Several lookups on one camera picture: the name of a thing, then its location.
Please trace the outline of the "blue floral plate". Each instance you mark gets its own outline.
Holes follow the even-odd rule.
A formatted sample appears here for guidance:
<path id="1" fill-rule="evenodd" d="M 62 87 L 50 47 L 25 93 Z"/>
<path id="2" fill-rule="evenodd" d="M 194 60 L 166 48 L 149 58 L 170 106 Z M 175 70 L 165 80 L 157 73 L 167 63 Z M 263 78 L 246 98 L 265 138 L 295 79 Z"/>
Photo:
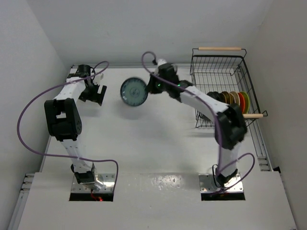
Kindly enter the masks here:
<path id="1" fill-rule="evenodd" d="M 127 78 L 121 85 L 120 96 L 122 101 L 131 107 L 142 105 L 148 97 L 146 83 L 141 78 Z"/>

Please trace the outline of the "cream plate with black patch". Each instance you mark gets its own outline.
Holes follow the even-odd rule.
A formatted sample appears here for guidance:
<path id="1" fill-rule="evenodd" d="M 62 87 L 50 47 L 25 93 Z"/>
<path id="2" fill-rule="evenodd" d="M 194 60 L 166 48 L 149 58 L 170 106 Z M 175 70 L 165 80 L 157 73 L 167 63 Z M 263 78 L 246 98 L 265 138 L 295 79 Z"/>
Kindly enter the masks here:
<path id="1" fill-rule="evenodd" d="M 237 105 L 240 105 L 240 98 L 239 98 L 238 93 L 235 92 L 235 91 L 232 91 L 232 92 L 230 92 L 229 94 L 230 94 L 230 95 L 232 96 L 232 98 L 233 98 L 233 103 L 234 103 L 234 104 L 237 104 Z"/>

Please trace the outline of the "orange plate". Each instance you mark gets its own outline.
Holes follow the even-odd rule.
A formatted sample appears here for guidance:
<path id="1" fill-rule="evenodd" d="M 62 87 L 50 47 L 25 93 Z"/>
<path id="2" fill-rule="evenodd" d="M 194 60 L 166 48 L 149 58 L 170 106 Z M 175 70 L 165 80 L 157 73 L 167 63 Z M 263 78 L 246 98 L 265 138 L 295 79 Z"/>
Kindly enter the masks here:
<path id="1" fill-rule="evenodd" d="M 240 99 L 240 109 L 242 111 L 242 113 L 244 113 L 244 110 L 245 110 L 245 99 L 244 99 L 244 96 L 241 92 L 238 92 L 238 96 L 239 96 L 239 99 Z"/>

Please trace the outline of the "lime green plate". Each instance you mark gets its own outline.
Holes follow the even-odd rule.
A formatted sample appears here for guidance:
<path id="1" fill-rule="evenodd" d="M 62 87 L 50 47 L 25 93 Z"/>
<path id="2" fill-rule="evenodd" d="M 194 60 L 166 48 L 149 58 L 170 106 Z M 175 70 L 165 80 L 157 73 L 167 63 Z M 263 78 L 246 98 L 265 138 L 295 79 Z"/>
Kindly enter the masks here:
<path id="1" fill-rule="evenodd" d="M 248 94 L 246 92 L 240 92 L 243 97 L 244 97 L 244 100 L 245 100 L 245 110 L 244 110 L 244 113 L 247 114 L 248 111 L 249 111 L 249 107 L 250 107 L 250 98 L 248 96 Z"/>

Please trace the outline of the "glossy black plate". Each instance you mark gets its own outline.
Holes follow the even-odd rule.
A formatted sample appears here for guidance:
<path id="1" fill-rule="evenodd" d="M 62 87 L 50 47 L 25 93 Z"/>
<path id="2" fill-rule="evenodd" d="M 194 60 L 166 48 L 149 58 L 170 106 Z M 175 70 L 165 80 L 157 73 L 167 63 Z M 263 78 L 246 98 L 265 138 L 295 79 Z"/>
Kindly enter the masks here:
<path id="1" fill-rule="evenodd" d="M 213 93 L 215 95 L 216 100 L 224 103 L 224 96 L 222 94 L 220 94 L 219 92 L 216 92 L 216 91 L 214 91 Z"/>
<path id="2" fill-rule="evenodd" d="M 218 94 L 216 94 L 216 92 L 208 92 L 207 95 L 215 100 L 218 100 Z"/>

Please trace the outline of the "yellow patterned plate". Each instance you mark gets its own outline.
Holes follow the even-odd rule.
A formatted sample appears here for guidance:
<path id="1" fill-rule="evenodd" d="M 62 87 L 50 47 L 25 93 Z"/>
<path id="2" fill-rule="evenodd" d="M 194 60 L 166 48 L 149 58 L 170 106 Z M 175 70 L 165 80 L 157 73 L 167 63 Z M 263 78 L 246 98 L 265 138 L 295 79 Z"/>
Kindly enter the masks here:
<path id="1" fill-rule="evenodd" d="M 225 103 L 226 104 L 230 104 L 231 100 L 230 100 L 230 96 L 229 96 L 229 93 L 224 91 L 224 92 L 221 92 L 221 94 L 224 96 L 225 98 Z"/>
<path id="2" fill-rule="evenodd" d="M 229 92 L 227 92 L 227 95 L 228 95 L 227 103 L 228 104 L 233 104 L 235 102 L 233 95 L 231 93 L 229 93 Z"/>

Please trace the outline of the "yellow patterned plate front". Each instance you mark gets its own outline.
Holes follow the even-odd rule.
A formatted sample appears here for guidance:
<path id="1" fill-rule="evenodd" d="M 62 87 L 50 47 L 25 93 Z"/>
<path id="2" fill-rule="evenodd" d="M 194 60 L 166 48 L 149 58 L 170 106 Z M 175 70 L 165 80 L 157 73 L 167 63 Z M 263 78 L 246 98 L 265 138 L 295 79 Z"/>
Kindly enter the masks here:
<path id="1" fill-rule="evenodd" d="M 228 95 L 227 103 L 228 104 L 233 104 L 235 102 L 233 95 L 231 93 L 229 93 L 229 92 L 227 92 L 227 95 Z"/>

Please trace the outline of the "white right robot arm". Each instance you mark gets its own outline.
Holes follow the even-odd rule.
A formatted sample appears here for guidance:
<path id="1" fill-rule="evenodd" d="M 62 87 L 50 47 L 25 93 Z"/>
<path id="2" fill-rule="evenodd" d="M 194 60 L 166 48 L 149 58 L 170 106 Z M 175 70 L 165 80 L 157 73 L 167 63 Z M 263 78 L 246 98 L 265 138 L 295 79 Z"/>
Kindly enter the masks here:
<path id="1" fill-rule="evenodd" d="M 201 92 L 191 82 L 179 80 L 177 66 L 164 59 L 157 61 L 156 69 L 150 74 L 147 91 L 162 92 L 201 112 L 214 125 L 215 140 L 219 144 L 219 157 L 215 173 L 216 182 L 224 186 L 236 176 L 238 150 L 247 133 L 240 106 L 220 102 Z"/>

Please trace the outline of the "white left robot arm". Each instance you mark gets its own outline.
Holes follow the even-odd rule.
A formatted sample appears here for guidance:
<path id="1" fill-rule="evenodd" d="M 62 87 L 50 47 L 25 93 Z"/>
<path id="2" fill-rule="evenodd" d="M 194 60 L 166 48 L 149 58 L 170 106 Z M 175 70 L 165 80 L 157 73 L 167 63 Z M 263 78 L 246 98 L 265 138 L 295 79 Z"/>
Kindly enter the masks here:
<path id="1" fill-rule="evenodd" d="M 85 151 L 81 145 L 80 134 L 82 121 L 76 102 L 91 101 L 102 105 L 106 86 L 100 91 L 103 73 L 95 74 L 95 70 L 89 65 L 79 65 L 75 73 L 70 73 L 66 78 L 66 85 L 52 100 L 44 103 L 47 128 L 49 134 L 56 138 L 70 156 L 74 173 L 78 184 L 92 191 L 98 191 L 104 187 L 103 179 L 99 179 L 95 165 L 85 161 Z"/>

